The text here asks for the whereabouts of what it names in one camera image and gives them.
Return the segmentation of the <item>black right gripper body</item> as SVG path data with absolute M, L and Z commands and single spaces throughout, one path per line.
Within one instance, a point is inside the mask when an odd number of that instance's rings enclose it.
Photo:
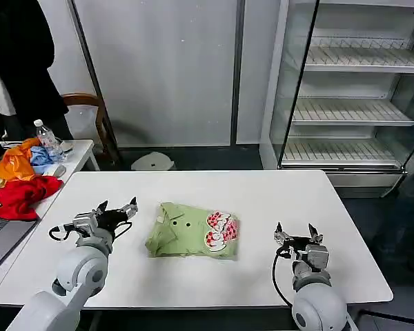
M 291 257 L 291 251 L 298 252 L 305 250 L 308 244 L 312 244 L 312 239 L 308 237 L 292 236 L 284 240 L 282 245 L 282 256 Z

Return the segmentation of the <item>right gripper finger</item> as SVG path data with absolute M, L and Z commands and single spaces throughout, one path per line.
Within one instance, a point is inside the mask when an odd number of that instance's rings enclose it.
M 311 225 L 310 223 L 308 224 L 308 229 L 310 232 L 310 242 L 312 244 L 321 244 L 323 241 L 323 235 L 320 234 L 317 229 Z
M 283 228 L 280 222 L 277 223 L 273 236 L 274 236 L 275 242 L 278 245 L 284 245 L 285 242 L 290 241 L 290 236 L 283 231 Z

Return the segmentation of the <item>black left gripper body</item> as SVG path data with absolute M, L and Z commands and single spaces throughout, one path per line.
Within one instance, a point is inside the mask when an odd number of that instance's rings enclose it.
M 100 217 L 96 217 L 98 228 L 115 231 L 119 226 L 126 225 L 128 220 L 120 209 L 106 210 Z

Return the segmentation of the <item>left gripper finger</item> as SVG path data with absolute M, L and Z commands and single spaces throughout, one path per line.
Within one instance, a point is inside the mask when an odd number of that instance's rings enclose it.
M 100 203 L 96 209 L 92 209 L 91 214 L 94 217 L 100 217 L 106 211 L 107 205 L 108 200 L 105 200 L 104 202 Z
M 133 197 L 129 204 L 126 204 L 120 209 L 122 213 L 126 215 L 126 219 L 129 220 L 138 212 L 137 198 Z

